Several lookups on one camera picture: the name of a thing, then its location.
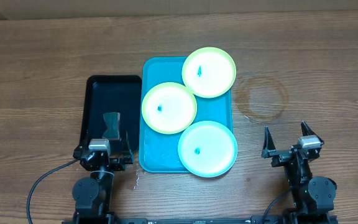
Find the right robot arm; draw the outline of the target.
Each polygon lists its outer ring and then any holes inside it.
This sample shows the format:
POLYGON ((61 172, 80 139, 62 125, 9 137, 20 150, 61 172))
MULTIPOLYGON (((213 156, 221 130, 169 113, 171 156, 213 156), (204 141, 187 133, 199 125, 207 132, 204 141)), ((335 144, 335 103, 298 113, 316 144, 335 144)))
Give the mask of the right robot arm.
POLYGON ((261 157, 271 158, 272 167, 283 167, 290 188, 279 195, 266 208, 262 223, 337 223, 334 210, 337 184, 330 178, 313 176, 309 163, 319 158, 324 141, 306 122, 301 123, 302 136, 288 150, 278 151, 268 127, 265 127, 261 157), (283 211, 282 216, 269 217, 270 209, 288 194, 294 207, 283 211))

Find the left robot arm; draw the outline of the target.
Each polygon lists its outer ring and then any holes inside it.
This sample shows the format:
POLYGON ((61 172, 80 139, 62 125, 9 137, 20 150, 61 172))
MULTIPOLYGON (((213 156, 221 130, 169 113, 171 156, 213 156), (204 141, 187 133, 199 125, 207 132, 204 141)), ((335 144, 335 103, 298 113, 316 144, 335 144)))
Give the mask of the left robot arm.
POLYGON ((108 139, 85 137, 73 151, 73 157, 89 172, 89 177, 78 180, 72 189, 75 200, 74 224, 119 223, 117 215, 109 210, 115 171, 124 171, 134 161, 129 139, 120 138, 121 157, 111 157, 108 139))

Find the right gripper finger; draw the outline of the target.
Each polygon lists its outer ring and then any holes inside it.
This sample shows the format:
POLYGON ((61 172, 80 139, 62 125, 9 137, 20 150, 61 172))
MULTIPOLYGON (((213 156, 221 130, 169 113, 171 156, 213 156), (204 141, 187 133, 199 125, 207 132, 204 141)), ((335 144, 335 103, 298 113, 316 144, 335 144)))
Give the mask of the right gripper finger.
POLYGON ((269 131, 269 127, 266 126, 264 129, 264 145, 262 152, 263 153, 271 153, 275 151, 275 145, 272 139, 272 136, 269 131))
POLYGON ((306 121, 301 122, 301 130, 303 136, 316 136, 322 144, 324 143, 324 141, 307 125, 306 121))

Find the green scrubbing sponge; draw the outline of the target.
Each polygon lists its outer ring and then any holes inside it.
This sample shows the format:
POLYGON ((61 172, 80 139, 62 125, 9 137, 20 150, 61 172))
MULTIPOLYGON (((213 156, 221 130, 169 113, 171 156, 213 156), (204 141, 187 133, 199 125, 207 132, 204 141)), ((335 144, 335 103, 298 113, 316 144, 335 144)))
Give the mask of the green scrubbing sponge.
POLYGON ((110 141, 120 140, 120 118, 121 114, 118 112, 110 112, 103 114, 103 119, 106 125, 102 137, 110 141))

